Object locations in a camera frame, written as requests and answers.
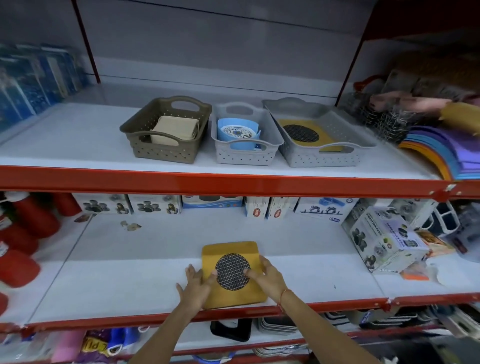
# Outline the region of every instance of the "brown basket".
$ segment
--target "brown basket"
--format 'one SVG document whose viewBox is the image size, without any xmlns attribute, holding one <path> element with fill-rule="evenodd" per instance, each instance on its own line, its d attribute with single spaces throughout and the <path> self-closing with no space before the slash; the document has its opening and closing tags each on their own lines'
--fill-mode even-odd
<svg viewBox="0 0 480 364">
<path fill-rule="evenodd" d="M 198 111 L 176 109 L 172 102 L 191 102 L 199 107 Z M 205 135 L 208 117 L 212 112 L 212 105 L 188 96 L 174 96 L 170 98 L 154 98 L 135 115 L 128 119 L 120 131 L 127 135 L 133 153 L 138 158 L 168 160 L 171 162 L 193 163 L 198 148 Z M 162 115 L 179 116 L 181 118 L 198 119 L 199 128 L 197 136 L 192 140 L 182 140 L 173 135 L 153 132 L 152 129 Z M 151 135 L 161 135 L 176 140 L 177 146 L 152 143 Z"/>
</svg>

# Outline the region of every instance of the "bracelet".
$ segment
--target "bracelet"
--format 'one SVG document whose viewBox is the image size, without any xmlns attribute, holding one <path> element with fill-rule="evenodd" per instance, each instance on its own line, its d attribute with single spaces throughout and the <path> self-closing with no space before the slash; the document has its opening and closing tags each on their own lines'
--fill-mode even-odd
<svg viewBox="0 0 480 364">
<path fill-rule="evenodd" d="M 282 307 L 282 297 L 283 297 L 283 294 L 287 291 L 293 292 L 292 290 L 289 290 L 288 288 L 284 289 L 282 291 L 282 293 L 280 293 L 280 299 L 278 300 L 278 306 L 280 306 L 280 310 L 282 310 L 282 313 L 285 313 L 285 310 Z"/>
</svg>

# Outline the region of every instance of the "white bottle cap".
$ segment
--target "white bottle cap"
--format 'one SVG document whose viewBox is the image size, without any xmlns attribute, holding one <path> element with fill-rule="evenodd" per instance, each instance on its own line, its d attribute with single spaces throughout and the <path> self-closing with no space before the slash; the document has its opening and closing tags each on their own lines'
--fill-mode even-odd
<svg viewBox="0 0 480 364">
<path fill-rule="evenodd" d="M 26 199 L 30 194 L 26 191 L 6 191 L 5 198 L 10 202 L 17 202 Z"/>
</svg>

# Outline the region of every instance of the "forearm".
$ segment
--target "forearm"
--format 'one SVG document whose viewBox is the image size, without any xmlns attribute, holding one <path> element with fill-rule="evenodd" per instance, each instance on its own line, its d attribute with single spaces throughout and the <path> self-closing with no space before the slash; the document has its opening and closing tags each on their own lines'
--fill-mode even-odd
<svg viewBox="0 0 480 364">
<path fill-rule="evenodd" d="M 292 291 L 283 294 L 281 303 L 322 364 L 378 363 L 373 355 L 321 318 Z"/>
<path fill-rule="evenodd" d="M 191 320 L 183 306 L 177 306 L 149 341 L 130 359 L 129 364 L 167 364 L 175 344 Z"/>
</svg>

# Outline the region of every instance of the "red bottle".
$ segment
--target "red bottle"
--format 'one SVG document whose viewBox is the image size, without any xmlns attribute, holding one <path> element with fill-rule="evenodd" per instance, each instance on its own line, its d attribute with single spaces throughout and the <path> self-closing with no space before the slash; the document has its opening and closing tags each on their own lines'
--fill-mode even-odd
<svg viewBox="0 0 480 364">
<path fill-rule="evenodd" d="M 74 216 L 82 211 L 77 201 L 69 192 L 52 193 L 53 204 L 62 216 Z"/>
<path fill-rule="evenodd" d="M 37 238 L 47 238 L 60 229 L 54 214 L 41 208 L 28 192 L 5 192 L 5 197 L 17 209 L 25 228 Z"/>
<path fill-rule="evenodd" d="M 0 207 L 0 240 L 14 249 L 27 255 L 32 255 L 38 249 L 38 240 L 28 233 L 19 224 L 12 222 L 4 215 Z"/>
<path fill-rule="evenodd" d="M 10 249 L 0 241 L 0 280 L 17 288 L 30 283 L 40 273 L 40 266 L 25 253 Z"/>
<path fill-rule="evenodd" d="M 0 292 L 0 315 L 3 314 L 8 307 L 8 297 L 7 295 Z"/>
</svg>

